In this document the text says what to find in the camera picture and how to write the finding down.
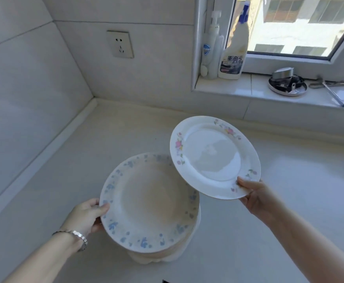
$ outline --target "bottle label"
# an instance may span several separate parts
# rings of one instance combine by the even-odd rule
[[[225,74],[239,74],[241,67],[243,65],[243,56],[242,55],[229,55],[227,58],[224,58],[220,65],[220,71]]]
[[[203,54],[207,55],[210,52],[211,48],[208,44],[204,44],[202,50],[203,50]]]

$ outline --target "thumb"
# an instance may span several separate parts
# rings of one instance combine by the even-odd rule
[[[256,181],[247,181],[241,177],[238,177],[238,184],[242,187],[246,187],[247,189],[251,190],[260,190],[265,187],[263,182],[256,182]]]
[[[94,209],[95,218],[100,217],[108,212],[110,204],[106,203]]]

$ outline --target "silver bracelet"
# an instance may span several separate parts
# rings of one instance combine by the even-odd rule
[[[83,240],[83,245],[80,247],[80,249],[78,250],[78,252],[79,252],[79,251],[83,251],[83,250],[86,249],[87,244],[88,244],[88,241],[87,241],[86,237],[85,237],[83,234],[81,234],[80,232],[77,232],[77,231],[69,231],[69,230],[60,230],[60,231],[56,231],[55,233],[53,233],[52,236],[53,236],[54,234],[56,234],[56,233],[59,233],[59,232],[67,232],[67,233],[73,234],[73,235],[79,237],[81,240]]]

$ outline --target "window glass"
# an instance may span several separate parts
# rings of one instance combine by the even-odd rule
[[[227,46],[245,0],[237,0]],[[326,58],[344,36],[344,0],[250,0],[248,52]]]

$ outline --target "electrical outlet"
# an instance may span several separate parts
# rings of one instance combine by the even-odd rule
[[[128,32],[107,31],[107,38],[112,54],[118,58],[134,58]]]

